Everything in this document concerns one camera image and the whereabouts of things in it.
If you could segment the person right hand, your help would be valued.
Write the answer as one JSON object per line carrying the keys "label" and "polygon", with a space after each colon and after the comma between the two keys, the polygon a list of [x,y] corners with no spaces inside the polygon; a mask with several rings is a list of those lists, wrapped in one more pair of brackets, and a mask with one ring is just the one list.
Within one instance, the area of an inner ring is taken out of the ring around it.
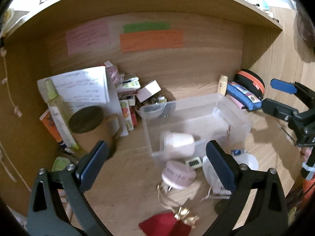
{"label": "person right hand", "polygon": [[312,153],[312,150],[313,147],[302,147],[299,149],[300,157],[304,162],[307,162]]}

